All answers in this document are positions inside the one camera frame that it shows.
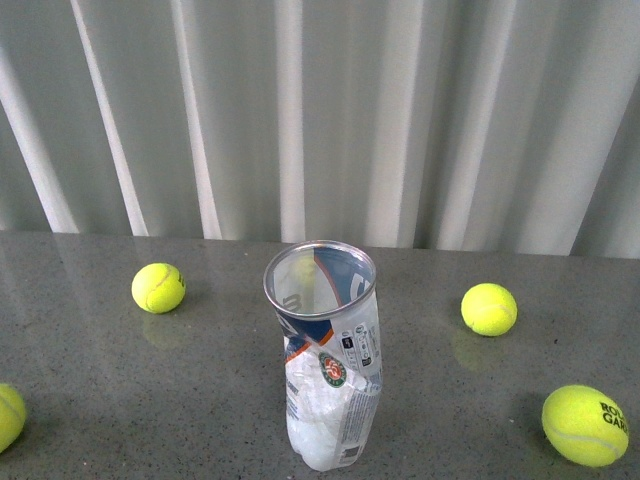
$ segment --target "table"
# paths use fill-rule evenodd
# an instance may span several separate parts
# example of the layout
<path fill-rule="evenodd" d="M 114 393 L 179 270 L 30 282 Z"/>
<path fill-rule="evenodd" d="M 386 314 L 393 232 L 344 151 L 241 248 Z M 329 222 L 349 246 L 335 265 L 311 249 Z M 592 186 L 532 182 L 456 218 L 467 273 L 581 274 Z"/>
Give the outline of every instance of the table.
<path fill-rule="evenodd" d="M 284 244 L 0 232 L 0 382 L 30 417 L 4 479 L 640 478 L 640 262 L 365 248 L 378 268 L 385 385 L 352 467 L 318 473 L 290 448 L 282 334 L 262 290 Z M 162 261 L 187 296 L 138 308 Z M 492 281 L 519 304 L 483 338 L 459 314 Z M 610 467 L 564 460 L 545 397 L 585 383 L 614 398 L 631 443 Z"/>

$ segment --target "can lid rim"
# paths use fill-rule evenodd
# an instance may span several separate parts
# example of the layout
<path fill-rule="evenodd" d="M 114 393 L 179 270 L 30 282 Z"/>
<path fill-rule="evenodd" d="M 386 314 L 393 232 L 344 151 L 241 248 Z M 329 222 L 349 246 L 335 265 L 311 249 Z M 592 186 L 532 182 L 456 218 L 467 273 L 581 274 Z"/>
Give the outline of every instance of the can lid rim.
<path fill-rule="evenodd" d="M 359 295 L 357 298 L 350 301 L 349 303 L 345 303 L 344 305 L 341 305 L 338 308 L 334 308 L 333 310 L 327 310 L 324 312 L 317 312 L 317 313 L 297 313 L 297 312 L 288 310 L 287 308 L 284 307 L 284 305 L 282 305 L 280 302 L 278 302 L 274 298 L 272 289 L 269 288 L 269 286 L 271 285 L 271 282 L 269 281 L 270 274 L 273 272 L 275 267 L 288 255 L 295 252 L 310 250 L 317 247 L 332 248 L 334 250 L 340 250 L 342 252 L 346 252 L 351 255 L 354 255 L 360 261 L 362 261 L 363 263 L 366 263 L 367 266 L 371 269 L 371 283 L 367 286 L 365 291 L 362 292 L 362 295 Z M 300 320 L 326 320 L 328 318 L 335 316 L 340 312 L 353 308 L 356 304 L 362 303 L 367 298 L 369 298 L 375 291 L 376 276 L 377 276 L 376 266 L 373 263 L 373 260 L 371 260 L 371 257 L 369 257 L 369 255 L 367 255 L 365 252 L 363 252 L 359 248 L 354 247 L 353 245 L 349 245 L 348 243 L 338 242 L 336 240 L 309 240 L 306 242 L 290 245 L 289 247 L 280 251 L 275 257 L 273 257 L 273 259 L 271 259 L 271 261 L 267 265 L 267 268 L 265 269 L 264 275 L 262 277 L 262 287 L 264 289 L 264 293 L 267 296 L 267 299 L 269 300 L 269 302 L 280 313 L 284 313 L 285 315 L 288 315 Z"/>

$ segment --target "white curtain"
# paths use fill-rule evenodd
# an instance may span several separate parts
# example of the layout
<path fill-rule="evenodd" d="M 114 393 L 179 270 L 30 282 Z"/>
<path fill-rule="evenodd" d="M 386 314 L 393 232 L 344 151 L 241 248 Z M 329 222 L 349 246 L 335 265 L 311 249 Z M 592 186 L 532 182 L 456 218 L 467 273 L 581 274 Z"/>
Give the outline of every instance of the white curtain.
<path fill-rule="evenodd" d="M 0 0 L 0 229 L 640 258 L 640 2 Z"/>

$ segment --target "gray table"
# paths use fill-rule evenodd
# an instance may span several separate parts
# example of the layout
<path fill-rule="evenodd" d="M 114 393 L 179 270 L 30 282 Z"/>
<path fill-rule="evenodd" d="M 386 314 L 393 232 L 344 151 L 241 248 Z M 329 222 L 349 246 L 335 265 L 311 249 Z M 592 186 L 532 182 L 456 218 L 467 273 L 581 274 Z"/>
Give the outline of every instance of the gray table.
<path fill-rule="evenodd" d="M 311 471 L 289 447 L 282 337 L 262 292 L 284 245 L 0 233 L 0 382 L 30 411 L 3 479 L 640 478 L 640 262 L 369 248 L 378 266 L 385 386 L 352 467 Z M 131 299 L 166 261 L 187 297 L 156 316 Z M 476 336 L 467 288 L 511 289 L 506 335 Z M 626 455 L 588 469 L 544 438 L 545 397 L 603 390 Z"/>

